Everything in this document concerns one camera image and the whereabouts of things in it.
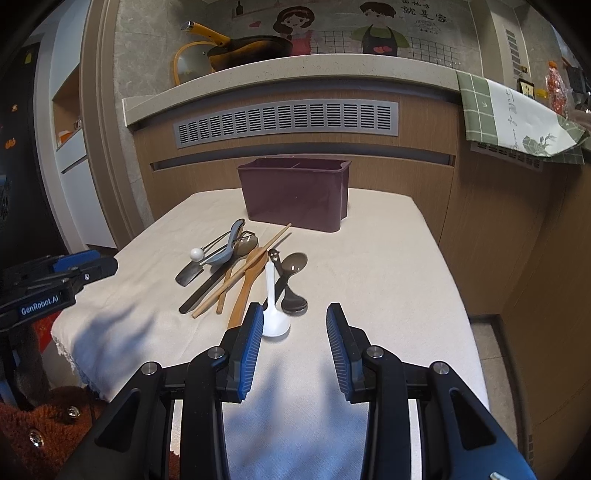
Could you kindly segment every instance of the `bottle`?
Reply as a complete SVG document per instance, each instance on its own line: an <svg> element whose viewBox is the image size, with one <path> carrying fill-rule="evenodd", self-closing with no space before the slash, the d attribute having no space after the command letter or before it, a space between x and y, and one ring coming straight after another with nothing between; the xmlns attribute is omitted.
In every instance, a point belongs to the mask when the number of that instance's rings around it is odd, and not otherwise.
<svg viewBox="0 0 591 480"><path fill-rule="evenodd" d="M556 62L548 62L548 75L546 76L546 89L548 90L548 103L550 108L559 115L567 117L566 87L558 72Z"/></svg>

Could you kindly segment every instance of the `chopsticks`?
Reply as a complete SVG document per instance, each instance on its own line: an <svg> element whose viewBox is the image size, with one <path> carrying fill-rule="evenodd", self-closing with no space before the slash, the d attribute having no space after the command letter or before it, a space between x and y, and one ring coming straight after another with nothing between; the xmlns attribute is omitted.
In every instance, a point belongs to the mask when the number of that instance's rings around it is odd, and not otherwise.
<svg viewBox="0 0 591 480"><path fill-rule="evenodd" d="M244 263L243 266L241 266L241 268L239 268L236 273L234 273L234 275L232 275L228 280L226 280L223 285L221 287L219 287L214 293L212 293L206 300L204 300L203 302L201 302L199 304L199 306L193 311L193 313L191 314L191 316L196 319L199 315L201 315L203 312L205 312L205 310L207 310L213 303L215 303L215 301L217 300L217 298L224 292L226 291L231 285L234 284L234 282L241 277L244 272L246 271L246 269L248 267L250 267L251 265L253 265L261 256L263 256L264 254L267 253L267 250L271 247L271 245L273 245L275 242L277 242L277 240L279 239L279 237L281 235L283 235L286 230L291 227L291 224L288 223L287 225L285 225L285 227L283 227L281 229L281 231L276 234L276 236L274 236L273 238L271 238L271 240L269 240L260 250L260 252L255 255L254 257L252 257L248 262Z"/></svg>

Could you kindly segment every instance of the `green dish towel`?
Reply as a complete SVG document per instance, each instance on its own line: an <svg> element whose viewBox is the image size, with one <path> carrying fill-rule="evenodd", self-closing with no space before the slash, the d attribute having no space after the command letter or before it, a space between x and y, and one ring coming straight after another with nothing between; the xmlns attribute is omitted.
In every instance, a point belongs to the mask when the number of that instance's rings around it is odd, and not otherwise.
<svg viewBox="0 0 591 480"><path fill-rule="evenodd" d="M492 80L457 72L466 139L510 148L541 160L583 164L583 127Z"/></svg>

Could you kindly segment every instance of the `gray spoon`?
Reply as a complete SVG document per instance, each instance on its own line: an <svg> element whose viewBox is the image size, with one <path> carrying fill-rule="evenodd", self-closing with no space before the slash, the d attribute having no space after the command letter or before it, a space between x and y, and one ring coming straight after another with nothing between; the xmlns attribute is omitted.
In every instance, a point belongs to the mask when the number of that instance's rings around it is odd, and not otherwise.
<svg viewBox="0 0 591 480"><path fill-rule="evenodd" d="M247 256L257 245L258 238L256 235L239 239L234 247L234 253L230 257L230 260L222 264L205 282L203 282L193 295L191 295L185 303L178 308L179 312L185 314L190 310L193 310L207 292L223 278L227 270L232 268L232 266L242 257Z"/></svg>
<svg viewBox="0 0 591 480"><path fill-rule="evenodd" d="M279 280L275 283L275 301L279 299L281 292L285 290L285 296L281 301L281 310L288 314L297 314L303 312L308 307L308 301L291 291L287 281L289 277L301 271L308 263L306 254L297 252L285 257L283 262L279 258L279 252L274 248L269 249L269 258L279 272ZM267 301L263 304L263 309L267 308Z"/></svg>

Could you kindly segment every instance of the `ventilation grille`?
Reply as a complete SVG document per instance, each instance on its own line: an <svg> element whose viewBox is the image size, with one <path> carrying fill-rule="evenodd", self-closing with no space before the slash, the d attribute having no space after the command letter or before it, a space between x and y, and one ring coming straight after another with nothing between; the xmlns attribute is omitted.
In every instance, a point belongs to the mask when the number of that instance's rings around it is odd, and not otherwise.
<svg viewBox="0 0 591 480"><path fill-rule="evenodd" d="M363 132L398 136L398 104L316 99L262 103L174 124L177 148L216 140L293 132Z"/></svg>
<svg viewBox="0 0 591 480"><path fill-rule="evenodd" d="M472 142L470 150L473 152L484 153L491 157L502 158L530 170L542 171L544 162L538 157L528 155L527 153L511 150L510 148L503 148L497 145L489 145L488 143Z"/></svg>
<svg viewBox="0 0 591 480"><path fill-rule="evenodd" d="M519 48L517 47L517 39L515 34L505 29L507 34L507 42L509 42L509 52L511 53L511 61L513 62L513 75L515 78L519 78L522 73L521 56L519 55Z"/></svg>

